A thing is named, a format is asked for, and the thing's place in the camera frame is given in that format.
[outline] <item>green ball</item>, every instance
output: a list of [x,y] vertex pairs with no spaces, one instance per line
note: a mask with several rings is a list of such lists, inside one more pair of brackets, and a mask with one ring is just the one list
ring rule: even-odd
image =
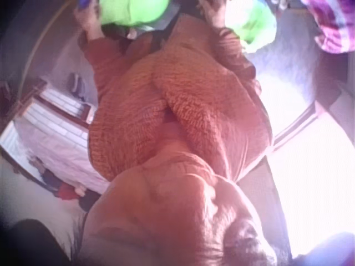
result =
[[135,26],[160,18],[168,7],[169,0],[100,0],[102,25]]

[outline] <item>green object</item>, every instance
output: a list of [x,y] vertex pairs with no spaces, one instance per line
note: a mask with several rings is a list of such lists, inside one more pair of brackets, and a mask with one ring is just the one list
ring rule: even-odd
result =
[[169,0],[100,0],[102,25],[115,23],[136,26],[157,20],[168,7]]
[[275,39],[276,18],[263,0],[245,0],[244,3],[227,6],[230,16],[226,24],[243,41],[245,52],[254,53]]

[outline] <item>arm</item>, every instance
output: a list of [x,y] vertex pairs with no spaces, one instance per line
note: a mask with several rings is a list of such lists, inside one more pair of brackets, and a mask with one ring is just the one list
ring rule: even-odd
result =
[[254,98],[255,93],[260,94],[260,85],[255,80],[255,67],[242,54],[239,37],[226,28],[227,1],[229,0],[199,0],[208,24],[216,33],[212,40],[216,59],[238,76],[239,81]]
[[260,84],[255,79],[256,69],[243,55],[239,37],[227,28],[215,32],[218,38],[214,41],[214,50],[219,63],[238,76],[249,94],[253,94],[251,91],[254,91],[260,95]]
[[107,83],[126,69],[126,60],[119,43],[106,38],[102,32],[100,14],[100,6],[96,0],[91,0],[85,9],[76,9],[74,12],[86,33],[88,44],[84,53],[95,73],[99,102],[108,89]]

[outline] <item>orange knit sweater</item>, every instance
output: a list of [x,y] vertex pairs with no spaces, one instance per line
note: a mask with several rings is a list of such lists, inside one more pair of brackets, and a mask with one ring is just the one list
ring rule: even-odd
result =
[[216,174],[238,180],[272,142],[255,67],[238,37],[182,15],[153,54],[151,40],[144,34],[125,54],[107,38],[87,45],[99,99],[89,128],[93,167],[111,181],[154,156],[170,108],[193,153]]

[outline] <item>sweater sleeve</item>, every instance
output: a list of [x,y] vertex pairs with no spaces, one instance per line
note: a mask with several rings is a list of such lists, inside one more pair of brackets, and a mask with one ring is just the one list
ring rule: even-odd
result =
[[239,37],[230,29],[224,28],[214,41],[214,50],[221,65],[234,72],[248,90],[249,94],[260,95],[261,88],[256,77],[254,65],[243,55]]
[[92,65],[98,90],[98,101],[108,90],[108,82],[126,69],[127,62],[119,43],[109,38],[90,41],[84,49],[85,58]]

